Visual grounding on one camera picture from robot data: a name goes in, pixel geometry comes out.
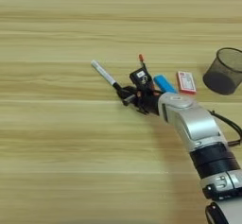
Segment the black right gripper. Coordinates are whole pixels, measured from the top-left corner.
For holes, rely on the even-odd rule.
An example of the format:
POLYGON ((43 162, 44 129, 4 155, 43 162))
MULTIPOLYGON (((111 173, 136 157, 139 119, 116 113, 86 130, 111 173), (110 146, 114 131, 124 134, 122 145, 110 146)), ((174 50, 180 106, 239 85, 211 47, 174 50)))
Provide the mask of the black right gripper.
POLYGON ((138 112, 143 114, 159 114, 158 100, 163 94, 161 91, 138 91, 134 86, 125 86, 117 94, 125 106, 132 104, 138 112))

